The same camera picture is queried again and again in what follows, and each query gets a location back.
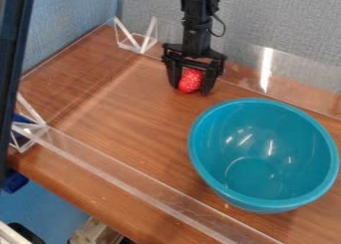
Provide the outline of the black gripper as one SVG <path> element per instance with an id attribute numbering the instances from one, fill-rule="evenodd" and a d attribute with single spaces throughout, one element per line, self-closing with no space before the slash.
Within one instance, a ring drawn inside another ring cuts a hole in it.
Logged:
<path id="1" fill-rule="evenodd" d="M 182 49 L 182 44 L 163 43 L 162 61 L 167 66 L 170 85 L 178 88 L 182 67 L 190 66 L 206 70 L 203 72 L 201 94 L 206 96 L 214 87 L 217 75 L 225 73 L 225 61 L 227 57 L 214 49 L 207 49 L 202 54 L 190 54 Z"/>

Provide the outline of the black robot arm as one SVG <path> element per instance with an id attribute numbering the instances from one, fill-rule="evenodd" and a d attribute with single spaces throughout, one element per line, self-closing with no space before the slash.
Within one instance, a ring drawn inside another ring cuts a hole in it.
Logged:
<path id="1" fill-rule="evenodd" d="M 227 57 L 210 47 L 213 20 L 222 23 L 217 17 L 219 0 L 179 0 L 183 17 L 181 20 L 182 43 L 163 43 L 162 61 L 167 67 L 170 85 L 179 87 L 182 69 L 202 70 L 203 81 L 199 88 L 206 96 L 214 87 L 217 78 L 225 73 Z"/>

